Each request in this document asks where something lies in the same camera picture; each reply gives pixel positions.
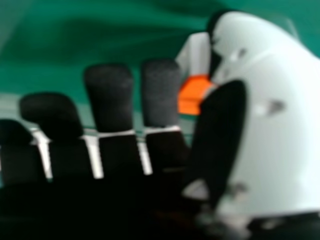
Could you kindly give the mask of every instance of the green surface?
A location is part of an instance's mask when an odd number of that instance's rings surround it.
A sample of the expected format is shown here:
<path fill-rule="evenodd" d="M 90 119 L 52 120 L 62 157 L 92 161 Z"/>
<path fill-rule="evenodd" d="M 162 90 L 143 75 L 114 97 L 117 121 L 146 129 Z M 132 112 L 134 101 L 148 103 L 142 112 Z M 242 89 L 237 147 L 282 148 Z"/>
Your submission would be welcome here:
<path fill-rule="evenodd" d="M 258 14 L 289 32 L 295 26 L 301 41 L 320 55 L 318 0 L 2 1 L 0 118 L 17 117 L 21 95 L 55 91 L 70 96 L 83 124 L 94 127 L 83 70 L 96 63 L 121 62 L 131 67 L 135 77 L 134 121 L 141 130 L 140 63 L 148 58 L 174 58 L 189 34 L 203 31 L 210 14 L 227 7 Z M 193 120 L 182 116 L 187 135 Z"/>

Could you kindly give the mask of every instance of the orange block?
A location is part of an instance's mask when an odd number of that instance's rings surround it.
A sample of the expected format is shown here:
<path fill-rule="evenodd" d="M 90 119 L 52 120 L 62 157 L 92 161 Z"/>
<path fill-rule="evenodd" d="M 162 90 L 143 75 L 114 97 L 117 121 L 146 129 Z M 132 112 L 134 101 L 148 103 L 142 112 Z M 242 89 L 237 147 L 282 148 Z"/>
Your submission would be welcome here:
<path fill-rule="evenodd" d="M 212 87 L 208 75 L 190 76 L 180 89 L 178 110 L 181 114 L 199 115 L 199 105 L 206 91 Z"/>

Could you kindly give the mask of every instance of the green background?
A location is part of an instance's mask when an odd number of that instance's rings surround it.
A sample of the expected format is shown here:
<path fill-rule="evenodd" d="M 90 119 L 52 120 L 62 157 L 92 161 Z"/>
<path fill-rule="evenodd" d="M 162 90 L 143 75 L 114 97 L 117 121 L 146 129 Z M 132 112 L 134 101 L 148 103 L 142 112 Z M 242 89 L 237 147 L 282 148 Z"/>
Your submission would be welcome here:
<path fill-rule="evenodd" d="M 211 13 L 244 10 L 289 30 L 320 55 L 319 0 L 2 0 L 0 118 L 16 118 L 22 95 L 70 96 L 86 127 L 94 127 L 82 84 L 85 67 L 127 63 L 135 77 L 134 122 L 142 129 L 139 65 L 174 58 L 188 35 L 203 31 Z M 181 116 L 186 135 L 193 117 Z"/>

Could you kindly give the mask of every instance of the orange object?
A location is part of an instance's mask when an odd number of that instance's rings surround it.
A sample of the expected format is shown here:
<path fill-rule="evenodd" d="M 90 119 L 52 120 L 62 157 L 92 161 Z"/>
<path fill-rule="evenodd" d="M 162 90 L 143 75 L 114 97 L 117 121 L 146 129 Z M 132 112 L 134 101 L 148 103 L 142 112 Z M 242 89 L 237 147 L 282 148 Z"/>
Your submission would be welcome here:
<path fill-rule="evenodd" d="M 190 76 L 180 89 L 178 110 L 181 114 L 199 115 L 199 105 L 206 91 L 212 87 L 208 75 Z"/>

